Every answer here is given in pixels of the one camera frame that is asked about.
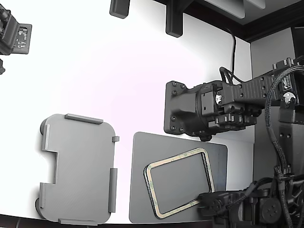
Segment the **black cable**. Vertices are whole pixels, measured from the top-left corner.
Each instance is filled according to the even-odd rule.
[[[232,207],[234,207],[235,205],[241,203],[242,201],[244,201],[254,190],[258,189],[260,186],[271,183],[272,182],[272,178],[269,177],[264,177],[259,179],[258,181],[254,181],[252,182],[249,187],[246,189],[244,195],[242,195],[241,197],[239,197],[237,200],[229,203],[226,205],[226,209],[229,210]]]
[[[293,228],[293,222],[291,220],[291,217],[290,217],[290,214],[288,211],[288,205],[287,205],[286,198],[285,198],[285,190],[280,190],[279,196],[280,196],[280,201],[282,204],[283,214],[284,214],[285,220],[287,222],[288,228]]]
[[[304,59],[304,56],[299,56],[298,58],[295,59],[295,62],[300,62]]]
[[[300,213],[300,219],[299,219],[299,223],[297,228],[301,228],[302,224],[303,224],[303,220],[304,220],[304,205],[302,202],[302,209],[301,209],[301,213]]]
[[[271,126],[270,110],[271,110],[272,96],[275,92],[276,87],[279,85],[279,83],[282,81],[282,79],[284,77],[286,77],[288,74],[290,74],[294,71],[304,71],[304,67],[303,66],[293,66],[293,67],[283,71],[282,73],[280,73],[279,76],[274,80],[274,82],[270,86],[270,89],[269,89],[267,97],[266,97],[266,104],[265,104],[265,123],[266,123],[266,129],[268,132],[268,136],[270,138],[271,143],[273,144],[273,146],[275,148],[276,154],[279,158],[279,163],[284,170],[287,168],[287,161],[286,161],[283,149],[282,149],[281,145],[279,144],[279,141],[276,138],[276,134]]]
[[[232,36],[232,38],[233,38],[231,72],[232,72],[232,74],[234,74],[235,58],[236,58],[236,47],[237,47],[237,39],[236,39],[235,35],[233,34],[233,32],[232,32],[230,29],[226,28],[226,30],[231,34],[231,36]]]
[[[221,75],[221,77],[222,77],[222,81],[223,81],[223,82],[227,83],[227,82],[226,82],[226,78],[227,78],[229,84],[230,84],[230,85],[233,85],[232,78],[231,78],[230,75],[228,74],[228,70],[227,70],[226,68],[224,68],[224,67],[221,66],[221,67],[219,68],[219,72],[220,72],[220,75]]]
[[[244,83],[241,79],[239,79],[237,76],[235,76],[231,71],[227,70],[227,72],[230,74],[231,78],[236,79],[240,83]]]
[[[270,86],[270,89],[269,89],[267,97],[266,97],[266,104],[265,104],[266,129],[268,132],[269,139],[275,148],[275,151],[276,151],[277,157],[279,159],[279,163],[280,163],[280,166],[275,166],[275,173],[277,175],[285,174],[285,170],[287,168],[287,161],[286,161],[283,149],[282,149],[281,145],[279,144],[279,141],[276,138],[276,134],[271,126],[270,110],[271,110],[272,96],[275,92],[276,87],[279,85],[279,83],[282,81],[282,79],[284,77],[286,77],[287,75],[289,75],[290,73],[295,72],[295,71],[304,71],[304,67],[303,66],[293,66],[293,67],[283,71],[282,73],[280,73],[279,76],[275,78],[274,82]],[[291,220],[291,217],[289,214],[288,205],[287,205],[286,198],[285,198],[285,185],[282,186],[279,184],[278,188],[279,188],[278,189],[279,197],[280,197],[285,220],[288,224],[288,227],[293,228],[292,220]]]

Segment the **gray wall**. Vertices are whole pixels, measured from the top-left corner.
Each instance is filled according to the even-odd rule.
[[[287,57],[295,58],[291,29],[285,29],[251,43],[252,76],[257,77],[269,70],[272,65]],[[278,133],[278,110],[272,107],[272,125]],[[253,180],[272,177],[276,165],[276,154],[268,138],[264,112],[258,117],[255,126]]]

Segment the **wire bundle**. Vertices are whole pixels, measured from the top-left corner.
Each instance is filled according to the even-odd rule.
[[[275,167],[275,173],[276,175],[282,175],[285,174],[286,169],[288,168],[287,166],[287,161],[286,161],[286,157],[285,154],[283,152],[283,149],[278,141],[278,139],[276,138],[276,134],[272,128],[271,125],[271,101],[272,101],[272,96],[275,92],[276,87],[279,85],[279,83],[282,81],[282,79],[284,77],[286,77],[287,75],[289,75],[290,73],[293,73],[295,71],[302,71],[304,72],[304,66],[293,66],[285,71],[283,71],[282,73],[279,74],[278,77],[275,78],[274,82],[272,83],[272,85],[270,86],[269,92],[267,94],[266,97],[266,104],[265,104],[265,123],[266,123],[266,129],[269,135],[269,139],[271,141],[271,143],[274,146],[275,152],[277,154],[278,160],[279,160],[279,166]],[[280,196],[280,201],[282,204],[282,209],[283,209],[283,213],[284,213],[284,217],[286,219],[286,222],[288,224],[289,228],[293,227],[293,223],[288,211],[288,205],[286,202],[286,197],[285,197],[285,186],[284,188],[279,188],[279,196]],[[301,214],[300,214],[300,221],[298,224],[298,228],[300,228],[302,226],[302,222],[304,219],[304,207],[302,205],[302,210],[301,210]]]

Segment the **black clamp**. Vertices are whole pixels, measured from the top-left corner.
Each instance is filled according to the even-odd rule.
[[[294,179],[294,175],[291,174],[278,174],[276,176],[274,176],[274,178],[277,180],[278,183],[282,183],[288,180],[293,180]]]
[[[129,15],[130,0],[111,0],[110,14],[125,19]]]
[[[166,33],[174,37],[182,36],[183,12],[194,0],[168,0],[166,12]],[[111,0],[110,14],[118,18],[129,15],[130,0]]]

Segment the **dark wood trim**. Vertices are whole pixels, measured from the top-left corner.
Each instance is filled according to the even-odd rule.
[[[208,8],[207,6],[199,4],[196,1],[194,1],[186,8],[185,13],[221,30],[227,31],[226,28],[228,28],[236,37],[245,39],[243,26],[241,24]]]
[[[168,0],[154,0],[167,5]],[[184,11],[186,14],[211,24],[221,30],[230,29],[234,35],[249,43],[286,28],[304,25],[304,0],[270,13],[248,24],[236,21],[194,1]]]
[[[245,41],[251,43],[301,23],[304,23],[303,0],[246,24]]]

